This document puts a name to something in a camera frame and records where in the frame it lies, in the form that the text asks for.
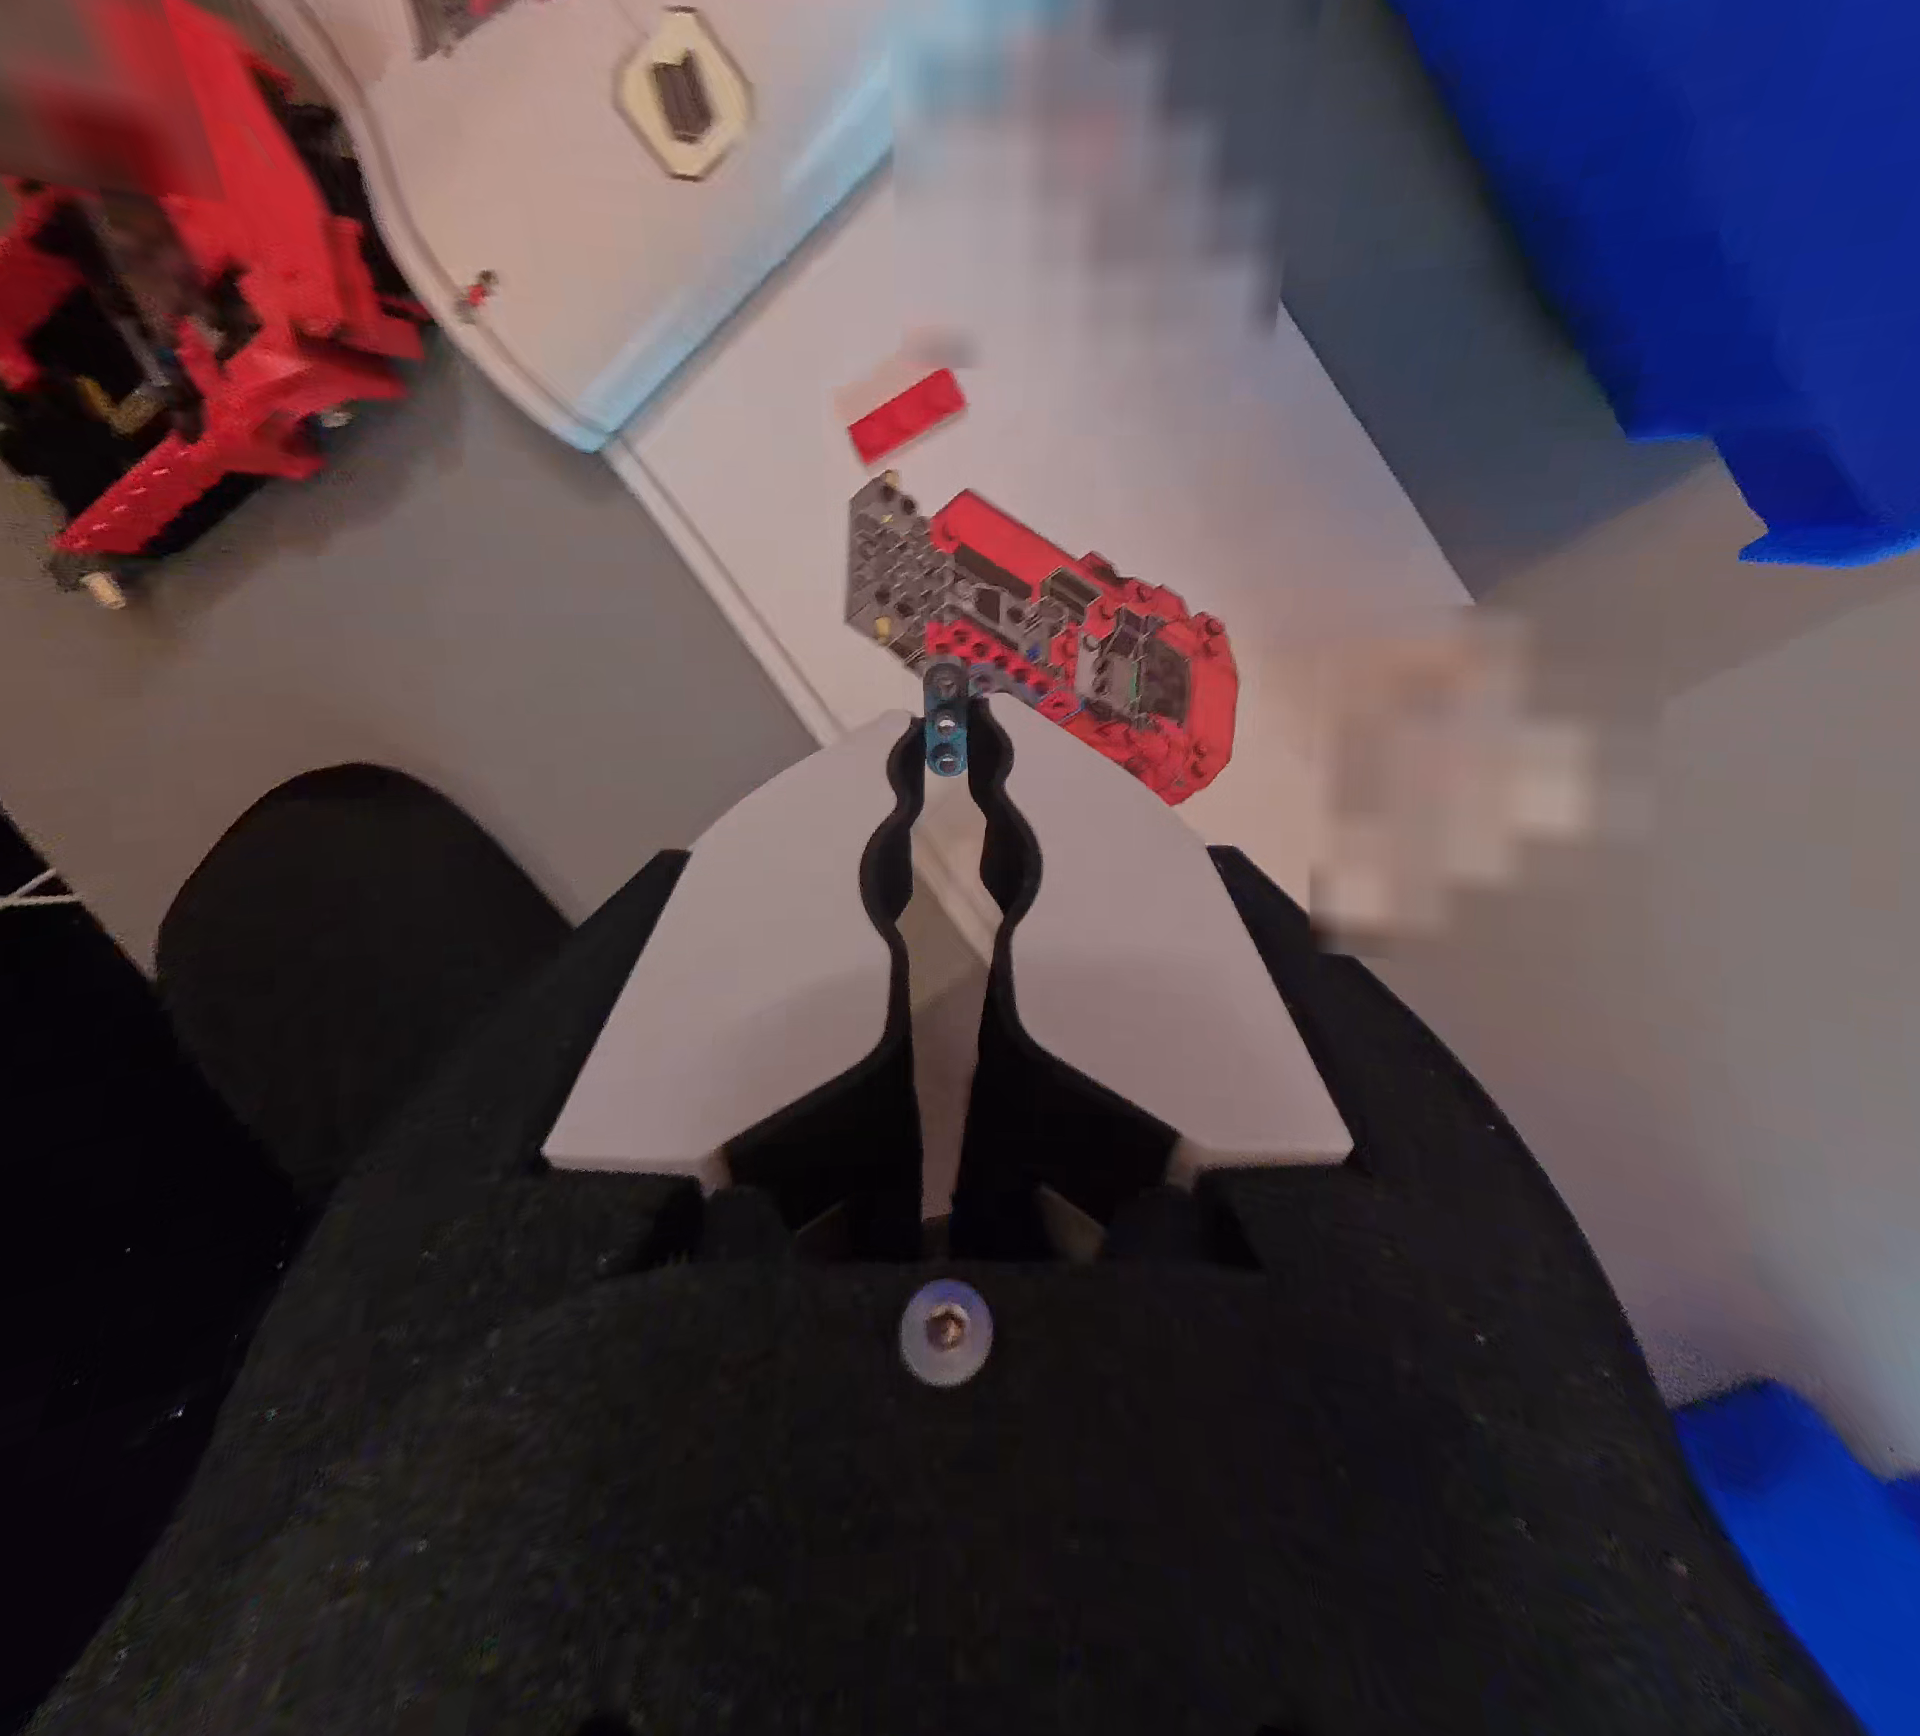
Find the white instruction booklet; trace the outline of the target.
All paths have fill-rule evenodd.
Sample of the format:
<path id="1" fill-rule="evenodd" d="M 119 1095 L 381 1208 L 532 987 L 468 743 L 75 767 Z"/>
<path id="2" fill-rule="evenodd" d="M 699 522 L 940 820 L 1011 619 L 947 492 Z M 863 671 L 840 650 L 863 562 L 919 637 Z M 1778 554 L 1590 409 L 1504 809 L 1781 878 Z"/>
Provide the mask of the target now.
<path id="1" fill-rule="evenodd" d="M 1466 592 L 1091 0 L 520 0 L 430 59 L 406 0 L 254 3 L 448 337 L 603 454 L 818 741 L 908 693 L 845 623 L 840 402 L 935 352 L 966 410 L 908 489 L 1224 619 L 1235 751 L 1183 820 L 1387 923 L 1334 672 Z"/>

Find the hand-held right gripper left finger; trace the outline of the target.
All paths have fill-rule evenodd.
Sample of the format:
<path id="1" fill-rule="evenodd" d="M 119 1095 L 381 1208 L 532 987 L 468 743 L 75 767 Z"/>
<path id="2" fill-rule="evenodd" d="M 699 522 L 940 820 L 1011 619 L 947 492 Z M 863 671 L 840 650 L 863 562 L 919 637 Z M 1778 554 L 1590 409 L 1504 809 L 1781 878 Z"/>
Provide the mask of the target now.
<path id="1" fill-rule="evenodd" d="M 900 916 L 919 719 L 885 709 L 688 850 L 543 1161 L 764 1192 L 792 1230 L 919 1249 L 919 1099 Z"/>

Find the black textured cushion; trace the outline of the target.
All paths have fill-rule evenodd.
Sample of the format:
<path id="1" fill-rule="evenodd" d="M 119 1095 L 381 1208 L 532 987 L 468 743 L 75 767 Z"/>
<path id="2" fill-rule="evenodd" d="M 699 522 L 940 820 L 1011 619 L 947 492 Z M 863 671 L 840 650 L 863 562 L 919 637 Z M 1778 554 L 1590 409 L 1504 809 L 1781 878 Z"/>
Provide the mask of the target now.
<path id="1" fill-rule="evenodd" d="M 312 1205 L 571 919 L 424 781 L 309 770 L 166 906 L 154 987 L 186 1060 Z"/>

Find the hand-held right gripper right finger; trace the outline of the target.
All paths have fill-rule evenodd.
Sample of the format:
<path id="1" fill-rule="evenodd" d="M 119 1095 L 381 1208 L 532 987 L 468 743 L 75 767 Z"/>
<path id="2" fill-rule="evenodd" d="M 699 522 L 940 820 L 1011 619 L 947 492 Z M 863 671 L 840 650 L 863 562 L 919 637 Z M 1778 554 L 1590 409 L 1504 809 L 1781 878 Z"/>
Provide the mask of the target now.
<path id="1" fill-rule="evenodd" d="M 966 784 L 1001 922 L 954 1250 L 1046 1254 L 1046 1194 L 1111 1235 L 1211 1173 L 1349 1161 L 1349 1125 L 1176 809 L 1019 702 L 973 702 Z"/>

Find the red toy brick car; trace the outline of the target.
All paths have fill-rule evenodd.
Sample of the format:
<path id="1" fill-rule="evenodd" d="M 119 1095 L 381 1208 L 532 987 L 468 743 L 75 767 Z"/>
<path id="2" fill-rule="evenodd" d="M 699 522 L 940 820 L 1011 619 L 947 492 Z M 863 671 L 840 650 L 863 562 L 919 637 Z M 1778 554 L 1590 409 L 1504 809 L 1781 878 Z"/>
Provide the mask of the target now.
<path id="1" fill-rule="evenodd" d="M 14 54 L 2 117 L 100 182 L 2 171 L 2 468 L 44 569 L 103 609 L 406 395 L 430 321 L 343 117 L 190 0 L 78 0 L 83 59 Z"/>

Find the blue plastic bin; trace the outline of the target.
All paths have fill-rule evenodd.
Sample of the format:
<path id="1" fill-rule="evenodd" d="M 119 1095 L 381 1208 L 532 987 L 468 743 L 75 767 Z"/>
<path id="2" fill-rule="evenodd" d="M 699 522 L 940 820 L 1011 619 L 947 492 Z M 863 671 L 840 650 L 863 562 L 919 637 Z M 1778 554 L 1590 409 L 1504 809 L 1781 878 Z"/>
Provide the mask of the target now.
<path id="1" fill-rule="evenodd" d="M 1623 437 L 1917 553 L 1917 0 L 1389 0 Z"/>
<path id="2" fill-rule="evenodd" d="M 1868 1733 L 1917 1731 L 1917 1477 L 1872 1473 L 1789 1387 L 1673 1414 L 1719 1526 Z"/>

